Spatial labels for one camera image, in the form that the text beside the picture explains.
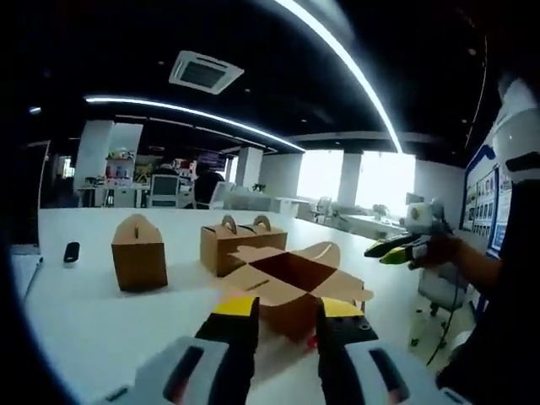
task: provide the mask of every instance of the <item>cardboard box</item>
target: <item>cardboard box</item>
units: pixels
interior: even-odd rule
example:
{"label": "cardboard box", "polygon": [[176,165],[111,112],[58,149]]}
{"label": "cardboard box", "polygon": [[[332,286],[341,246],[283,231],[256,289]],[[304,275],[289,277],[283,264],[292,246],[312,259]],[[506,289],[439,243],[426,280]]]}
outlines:
{"label": "cardboard box", "polygon": [[231,256],[245,265],[223,278],[225,288],[261,297],[261,318],[293,341],[314,329],[318,297],[347,302],[373,297],[362,280],[338,270],[339,246],[332,242],[291,252],[240,246]]}
{"label": "cardboard box", "polygon": [[201,262],[218,277],[224,277],[243,264],[231,256],[238,246],[271,246],[285,249],[287,232],[270,225],[264,215],[259,215],[250,225],[237,225],[230,215],[215,226],[201,228]]}
{"label": "cardboard box", "polygon": [[146,217],[137,213],[124,219],[111,246],[120,290],[142,292],[167,285],[163,239]]}

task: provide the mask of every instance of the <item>bulletin board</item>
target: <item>bulletin board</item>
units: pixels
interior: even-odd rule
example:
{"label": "bulletin board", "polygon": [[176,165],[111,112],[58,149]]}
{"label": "bulletin board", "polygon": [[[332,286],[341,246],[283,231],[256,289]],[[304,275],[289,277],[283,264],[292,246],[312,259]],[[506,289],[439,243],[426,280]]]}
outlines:
{"label": "bulletin board", "polygon": [[484,238],[491,236],[497,209],[498,170],[493,169],[471,188],[474,190],[474,208],[470,207],[467,219],[472,219],[468,230]]}
{"label": "bulletin board", "polygon": [[510,214],[512,183],[494,158],[485,144],[467,167],[460,229],[488,238],[488,256],[498,257]]}
{"label": "bulletin board", "polygon": [[494,152],[484,145],[465,172],[461,230],[492,239],[498,211],[498,183],[499,168],[494,161]]}
{"label": "bulletin board", "polygon": [[489,252],[495,256],[499,255],[500,247],[503,244],[506,233],[506,225],[510,215],[510,202],[512,199],[512,181],[510,177],[500,168],[499,181],[497,185],[498,204],[495,213],[494,233],[489,241]]}

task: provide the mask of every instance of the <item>unfolded cardboard box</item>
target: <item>unfolded cardboard box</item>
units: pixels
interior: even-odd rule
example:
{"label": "unfolded cardboard box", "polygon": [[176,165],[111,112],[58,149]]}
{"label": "unfolded cardboard box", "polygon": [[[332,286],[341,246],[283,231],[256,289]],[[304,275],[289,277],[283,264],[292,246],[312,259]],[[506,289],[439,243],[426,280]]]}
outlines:
{"label": "unfolded cardboard box", "polygon": [[373,297],[362,280],[338,270],[339,246],[332,242],[291,252],[240,246],[231,256],[245,264],[223,278],[223,286],[259,296],[261,318],[293,341],[315,327],[319,297],[362,303]]}

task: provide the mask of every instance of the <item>ceiling light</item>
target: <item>ceiling light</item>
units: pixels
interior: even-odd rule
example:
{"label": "ceiling light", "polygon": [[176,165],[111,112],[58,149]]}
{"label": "ceiling light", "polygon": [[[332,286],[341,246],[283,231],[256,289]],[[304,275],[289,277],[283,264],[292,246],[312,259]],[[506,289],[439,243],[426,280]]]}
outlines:
{"label": "ceiling light", "polygon": [[282,139],[280,137],[276,137],[275,135],[272,135],[271,133],[261,131],[260,129],[250,127],[246,124],[242,124],[241,122],[233,121],[228,118],[223,118],[222,116],[215,116],[214,114],[209,114],[204,111],[199,110],[193,110],[191,108],[182,107],[180,105],[172,105],[172,104],[166,104],[166,103],[159,103],[157,101],[150,101],[150,100],[141,100],[141,99],[128,99],[128,98],[122,98],[122,97],[85,97],[86,101],[88,103],[121,103],[121,104],[136,104],[136,105],[147,105],[151,107],[159,107],[159,108],[165,108],[168,110],[174,110],[174,111],[182,111],[187,112],[189,114],[193,114],[195,116],[204,116],[205,118],[210,118],[211,120],[223,122],[225,124],[232,125],[234,127],[242,128],[246,131],[253,132],[257,135],[260,135],[262,137],[272,139],[273,141],[282,143],[284,145],[290,146],[291,148],[295,148],[299,150],[300,152],[305,152],[305,149],[301,148],[300,146],[295,145],[294,143],[291,143],[289,141],[286,141],[285,139]]}
{"label": "ceiling light", "polygon": [[283,7],[288,9],[292,14],[296,15],[299,19],[301,19],[304,23],[306,23],[312,30],[314,30],[336,53],[336,55],[339,56],[339,58],[345,63],[345,66],[347,66],[348,70],[351,71],[351,73],[356,77],[356,79],[359,81],[359,83],[364,88],[365,93],[370,98],[371,102],[379,112],[379,115],[381,116],[381,120],[384,122],[386,129],[390,133],[390,138],[394,142],[394,146],[396,147],[396,150],[399,154],[403,153],[402,145],[399,143],[399,139],[397,139],[396,131],[394,130],[394,127],[392,126],[392,123],[390,122],[390,118],[386,114],[385,109],[382,106],[381,101],[379,100],[379,97],[377,97],[377,94],[371,87],[370,82],[368,82],[368,79],[364,76],[358,65],[354,62],[354,59],[348,54],[348,52],[345,50],[343,45],[339,43],[339,41],[330,33],[330,31],[327,30],[327,28],[322,25],[315,17],[313,17],[311,14],[309,14],[307,11],[305,11],[300,5],[295,3],[293,0],[275,0],[275,2],[281,4]]}

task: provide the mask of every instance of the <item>white table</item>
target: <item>white table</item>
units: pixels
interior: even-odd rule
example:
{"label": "white table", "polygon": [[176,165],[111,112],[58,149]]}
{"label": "white table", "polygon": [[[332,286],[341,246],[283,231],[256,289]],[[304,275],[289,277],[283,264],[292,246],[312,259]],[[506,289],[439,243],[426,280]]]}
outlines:
{"label": "white table", "polygon": [[343,217],[352,225],[351,232],[366,238],[380,239],[377,234],[392,236],[399,235],[405,230],[401,226],[381,222],[367,215],[343,215]]}
{"label": "white table", "polygon": [[[119,291],[113,271],[111,240],[128,215],[142,213],[159,227],[165,242],[169,287],[153,294]],[[259,213],[231,212],[239,223]],[[332,240],[342,251],[341,269],[365,281],[375,298],[367,316],[381,339],[408,344],[418,272],[385,267],[364,258],[372,244],[357,235],[266,213],[289,232],[288,249]],[[30,325],[52,367],[80,401],[95,400],[130,384],[136,368],[182,335],[193,335],[219,300],[213,278],[198,262],[200,227],[217,224],[224,211],[179,209],[47,209],[39,212],[43,268],[25,302]],[[81,245],[75,268],[64,268],[68,242]],[[283,337],[265,337],[256,354],[250,404],[312,403],[324,398],[317,376],[316,352],[302,354]]]}

